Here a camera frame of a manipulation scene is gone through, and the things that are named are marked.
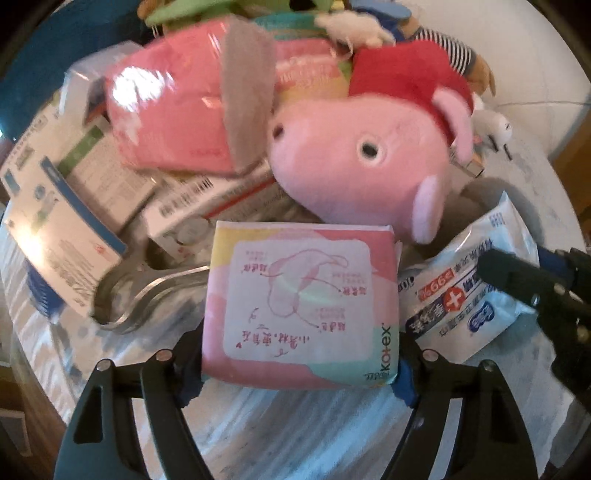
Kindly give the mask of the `pink Kotex pad pack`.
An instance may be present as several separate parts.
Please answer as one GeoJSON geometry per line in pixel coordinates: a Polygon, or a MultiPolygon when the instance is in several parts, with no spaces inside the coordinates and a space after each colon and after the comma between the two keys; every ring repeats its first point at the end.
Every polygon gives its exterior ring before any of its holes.
{"type": "Polygon", "coordinates": [[[394,382],[398,251],[389,226],[218,222],[201,370],[252,388],[394,382]]]}

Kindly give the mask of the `pink tissue pack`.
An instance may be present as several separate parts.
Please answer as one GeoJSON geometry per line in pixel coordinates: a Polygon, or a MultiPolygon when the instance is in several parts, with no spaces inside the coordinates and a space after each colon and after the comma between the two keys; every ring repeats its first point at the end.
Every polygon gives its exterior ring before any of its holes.
{"type": "Polygon", "coordinates": [[[122,161],[135,169],[235,176],[266,153],[276,41],[238,16],[156,39],[105,77],[122,161]]]}

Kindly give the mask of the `clear plastic first-aid box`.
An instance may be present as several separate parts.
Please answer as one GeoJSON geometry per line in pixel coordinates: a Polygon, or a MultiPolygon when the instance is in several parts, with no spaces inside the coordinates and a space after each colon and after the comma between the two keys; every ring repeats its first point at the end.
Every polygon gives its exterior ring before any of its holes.
{"type": "Polygon", "coordinates": [[[95,111],[104,106],[108,70],[141,49],[133,41],[124,41],[73,63],[64,75],[59,116],[78,127],[88,123],[95,111]]]}

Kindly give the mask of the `pink pig plush red dress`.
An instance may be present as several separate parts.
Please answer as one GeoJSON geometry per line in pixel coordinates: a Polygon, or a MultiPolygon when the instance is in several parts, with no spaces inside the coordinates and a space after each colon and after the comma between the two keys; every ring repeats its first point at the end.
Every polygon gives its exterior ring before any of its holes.
{"type": "Polygon", "coordinates": [[[349,93],[284,105],[267,159],[287,195],[327,223],[390,225],[429,244],[451,191],[451,162],[471,161],[474,104],[447,52],[419,40],[362,49],[349,93]]]}

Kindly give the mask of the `striped shirt dog plush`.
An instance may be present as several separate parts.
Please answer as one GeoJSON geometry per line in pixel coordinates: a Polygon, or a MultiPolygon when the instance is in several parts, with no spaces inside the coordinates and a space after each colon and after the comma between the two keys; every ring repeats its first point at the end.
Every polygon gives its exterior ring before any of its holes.
{"type": "Polygon", "coordinates": [[[443,48],[451,67],[467,80],[473,93],[483,95],[489,90],[493,96],[496,95],[494,73],[472,47],[451,35],[422,26],[414,16],[403,20],[399,29],[407,41],[431,41],[443,48]]]}

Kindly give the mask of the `blue white medicine box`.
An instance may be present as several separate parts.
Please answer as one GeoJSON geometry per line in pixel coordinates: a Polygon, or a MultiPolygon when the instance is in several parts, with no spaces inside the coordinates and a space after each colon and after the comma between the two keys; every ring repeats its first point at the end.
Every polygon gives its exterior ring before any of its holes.
{"type": "Polygon", "coordinates": [[[48,103],[33,118],[1,168],[11,203],[5,220],[29,263],[77,314],[89,316],[98,283],[121,260],[126,245],[58,171],[81,130],[58,119],[48,103]]]}

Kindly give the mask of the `white blue wet wipes pack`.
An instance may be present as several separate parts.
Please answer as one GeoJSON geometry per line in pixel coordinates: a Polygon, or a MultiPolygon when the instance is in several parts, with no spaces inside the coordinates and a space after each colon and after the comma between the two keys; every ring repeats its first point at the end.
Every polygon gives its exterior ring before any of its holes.
{"type": "Polygon", "coordinates": [[[464,363],[520,315],[533,312],[482,281],[478,260],[491,249],[539,264],[537,245],[506,193],[438,255],[399,273],[401,330],[423,350],[464,363]]]}

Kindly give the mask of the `white sheep plush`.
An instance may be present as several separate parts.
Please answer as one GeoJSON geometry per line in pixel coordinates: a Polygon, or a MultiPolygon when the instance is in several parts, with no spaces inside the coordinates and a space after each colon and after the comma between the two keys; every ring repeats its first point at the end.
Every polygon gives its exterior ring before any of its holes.
{"type": "Polygon", "coordinates": [[[488,140],[491,147],[499,152],[503,150],[510,161],[513,160],[508,144],[513,137],[513,126],[501,113],[486,107],[482,98],[472,94],[474,111],[472,114],[473,128],[484,141],[488,140]]]}

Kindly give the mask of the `small white plush toy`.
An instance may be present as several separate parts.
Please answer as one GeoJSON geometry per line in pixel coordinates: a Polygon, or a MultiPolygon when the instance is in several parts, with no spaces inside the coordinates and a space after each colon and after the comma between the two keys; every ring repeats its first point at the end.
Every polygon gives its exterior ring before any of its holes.
{"type": "Polygon", "coordinates": [[[394,45],[394,35],[384,29],[378,19],[367,13],[341,10],[335,13],[318,13],[315,26],[325,30],[335,43],[346,44],[353,50],[367,47],[380,48],[394,45]]]}

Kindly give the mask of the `green frog plush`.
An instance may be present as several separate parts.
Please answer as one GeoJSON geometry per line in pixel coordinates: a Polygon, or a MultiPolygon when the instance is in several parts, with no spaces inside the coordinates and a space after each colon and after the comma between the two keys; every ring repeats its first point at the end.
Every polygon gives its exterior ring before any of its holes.
{"type": "Polygon", "coordinates": [[[252,14],[290,12],[290,1],[141,1],[137,16],[146,25],[154,26],[230,7],[252,14]]]}

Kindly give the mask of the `blue plastic storage crate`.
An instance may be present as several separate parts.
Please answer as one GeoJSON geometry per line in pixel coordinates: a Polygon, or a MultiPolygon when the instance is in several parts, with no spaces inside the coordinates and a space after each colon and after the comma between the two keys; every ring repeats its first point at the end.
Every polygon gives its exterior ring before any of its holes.
{"type": "Polygon", "coordinates": [[[1,134],[14,140],[76,61],[126,40],[153,39],[136,1],[71,1],[44,20],[1,76],[1,134]]]}

